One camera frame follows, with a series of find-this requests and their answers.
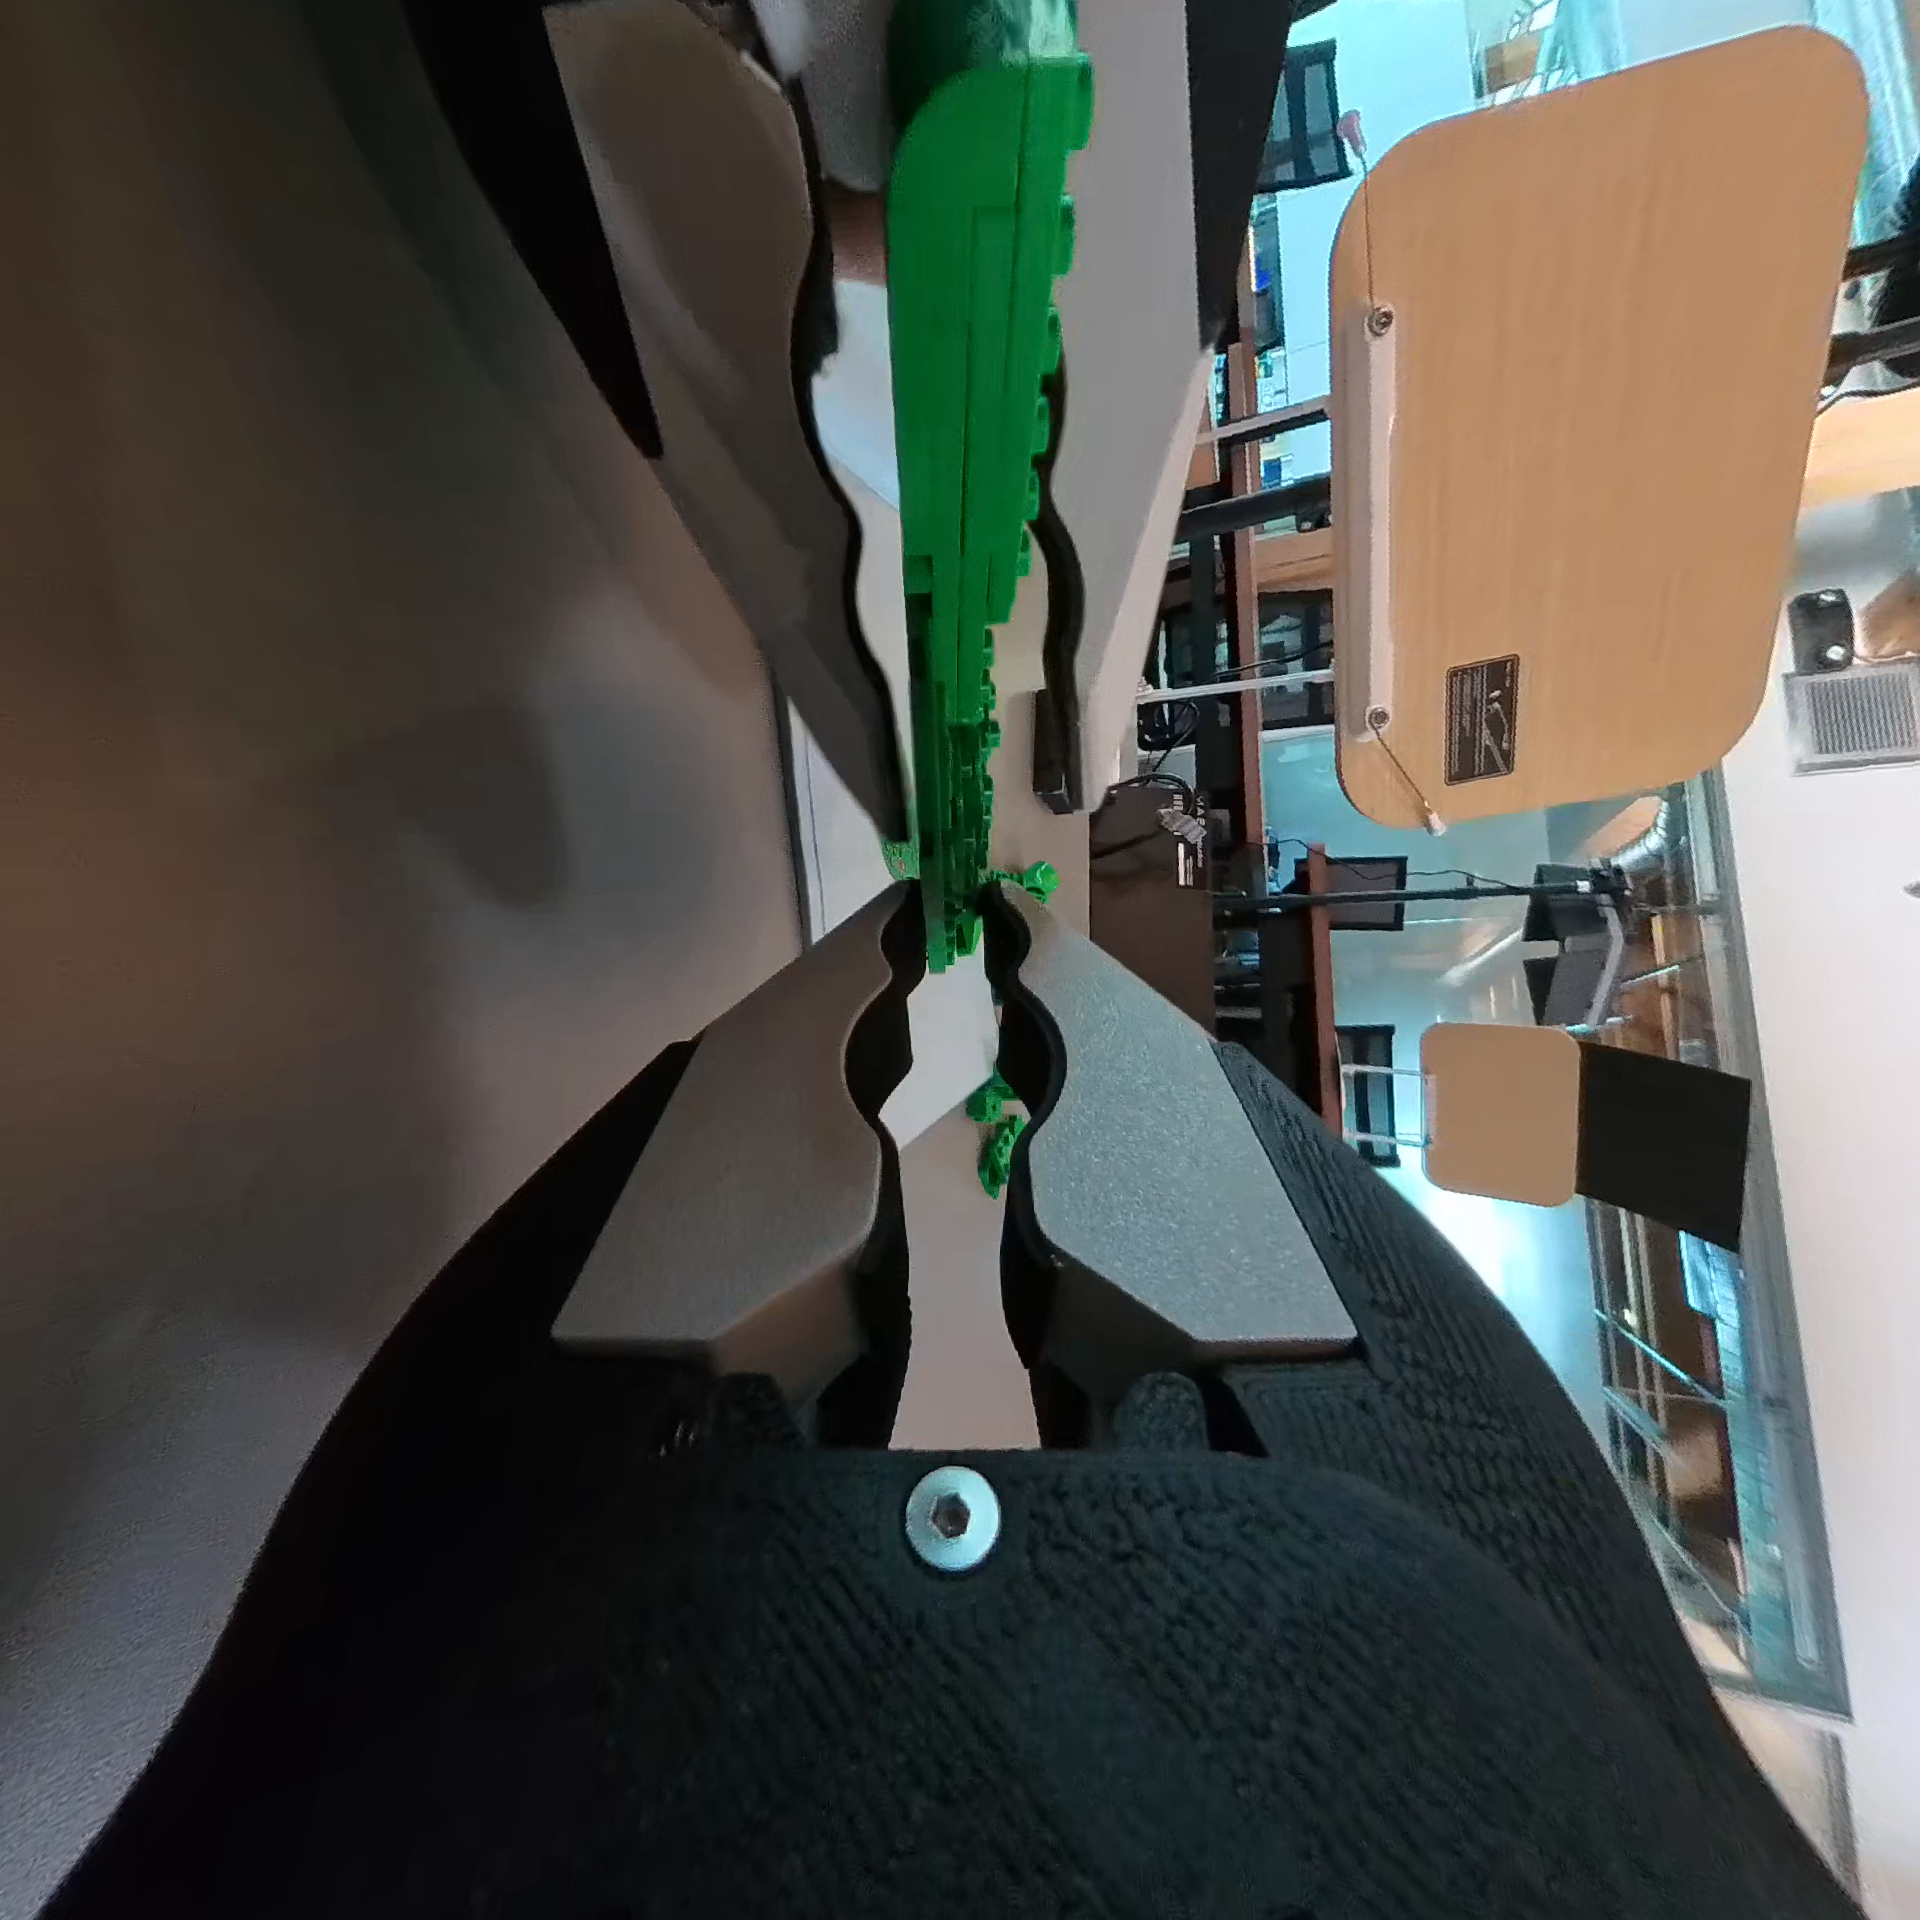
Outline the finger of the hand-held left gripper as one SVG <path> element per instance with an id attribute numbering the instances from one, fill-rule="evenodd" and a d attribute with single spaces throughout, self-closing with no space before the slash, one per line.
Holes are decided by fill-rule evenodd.
<path id="1" fill-rule="evenodd" d="M 819 167 L 754 26 L 695 5 L 552 5 L 544 33 L 659 426 L 659 477 L 780 694 L 889 842 L 891 685 L 855 612 L 859 515 L 813 373 L 829 334 Z"/>
<path id="2" fill-rule="evenodd" d="M 1068 167 L 1065 434 L 1052 475 L 1082 567 L 1074 694 L 1083 777 L 1118 777 L 1200 416 L 1186 5 L 1077 5 L 1089 142 Z"/>

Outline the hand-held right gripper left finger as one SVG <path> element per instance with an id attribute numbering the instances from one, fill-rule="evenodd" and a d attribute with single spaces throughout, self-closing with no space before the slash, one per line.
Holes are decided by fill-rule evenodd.
<path id="1" fill-rule="evenodd" d="M 896 883 L 695 1038 L 552 1337 L 769 1377 L 815 1442 L 889 1442 L 911 1348 L 899 1143 L 919 887 Z"/>

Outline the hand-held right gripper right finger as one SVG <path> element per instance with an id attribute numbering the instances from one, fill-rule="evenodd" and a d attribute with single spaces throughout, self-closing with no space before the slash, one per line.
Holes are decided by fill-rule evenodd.
<path id="1" fill-rule="evenodd" d="M 1357 1330 L 1214 1038 L 1038 898 L 985 900 L 1001 1317 L 1041 1447 L 1100 1447 L 1136 1382 L 1346 1362 Z"/>

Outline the green brick leaf build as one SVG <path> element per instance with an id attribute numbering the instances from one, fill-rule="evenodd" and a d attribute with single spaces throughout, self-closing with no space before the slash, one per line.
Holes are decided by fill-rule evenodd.
<path id="1" fill-rule="evenodd" d="M 1074 264 L 1068 159 L 1093 78 L 1074 5 L 899 5 L 880 195 L 911 712 L 930 973 L 980 945 L 997 638 L 1033 565 L 1062 426 L 1054 285 Z"/>

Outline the grey desk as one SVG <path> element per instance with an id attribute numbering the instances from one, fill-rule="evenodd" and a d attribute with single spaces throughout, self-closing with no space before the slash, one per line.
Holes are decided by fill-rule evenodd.
<path id="1" fill-rule="evenodd" d="M 1014 1917 L 926 1456 L 552 1337 L 773 675 L 402 5 L 4 5 L 4 1917 Z"/>

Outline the cluster of small green bricks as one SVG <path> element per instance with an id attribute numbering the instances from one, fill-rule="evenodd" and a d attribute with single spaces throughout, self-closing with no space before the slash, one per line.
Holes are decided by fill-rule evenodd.
<path id="1" fill-rule="evenodd" d="M 1047 859 L 1035 859 L 1021 870 L 994 870 L 994 878 L 1017 887 L 1035 900 L 1052 900 L 1062 885 L 1057 870 Z M 985 1198 L 1001 1198 L 1013 1174 L 1014 1143 L 1028 1128 L 1028 1115 L 1013 1085 L 994 1071 L 976 1085 L 963 1103 L 963 1115 L 980 1128 L 976 1182 Z"/>

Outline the dark brown box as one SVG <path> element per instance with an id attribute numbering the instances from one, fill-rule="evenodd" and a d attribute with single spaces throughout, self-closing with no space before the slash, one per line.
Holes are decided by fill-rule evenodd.
<path id="1" fill-rule="evenodd" d="M 1214 1032 L 1211 871 L 1169 785 L 1122 780 L 1089 814 L 1089 940 Z"/>

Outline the small tan rounded board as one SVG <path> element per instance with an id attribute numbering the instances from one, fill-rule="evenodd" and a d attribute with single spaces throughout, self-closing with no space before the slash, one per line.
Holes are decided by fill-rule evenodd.
<path id="1" fill-rule="evenodd" d="M 1556 1208 L 1578 1191 L 1580 1041 L 1565 1030 L 1438 1023 L 1419 1038 L 1422 1179 Z"/>

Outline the white instruction booklet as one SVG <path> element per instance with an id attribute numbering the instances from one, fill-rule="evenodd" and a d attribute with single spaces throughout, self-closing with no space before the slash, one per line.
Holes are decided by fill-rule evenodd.
<path id="1" fill-rule="evenodd" d="M 889 892 L 886 841 L 853 801 L 793 702 L 773 690 L 782 831 L 804 948 L 853 921 Z"/>

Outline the large tan wooden board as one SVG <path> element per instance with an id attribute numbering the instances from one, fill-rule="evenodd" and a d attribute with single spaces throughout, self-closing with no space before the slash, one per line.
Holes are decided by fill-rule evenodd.
<path id="1" fill-rule="evenodd" d="M 1335 771 L 1389 831 L 1659 789 L 1754 726 L 1865 157 L 1777 26 L 1439 119 L 1333 248 Z"/>

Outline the black square panel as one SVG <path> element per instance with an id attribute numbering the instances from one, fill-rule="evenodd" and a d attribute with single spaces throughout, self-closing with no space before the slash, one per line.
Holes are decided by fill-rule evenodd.
<path id="1" fill-rule="evenodd" d="M 1575 1194 L 1741 1252 L 1754 1081 L 1580 1041 Z"/>

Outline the white wall vent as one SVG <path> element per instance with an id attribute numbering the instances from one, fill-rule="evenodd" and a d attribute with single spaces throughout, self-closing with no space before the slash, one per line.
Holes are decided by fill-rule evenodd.
<path id="1" fill-rule="evenodd" d="M 1918 765 L 1918 660 L 1787 673 L 1794 774 Z"/>

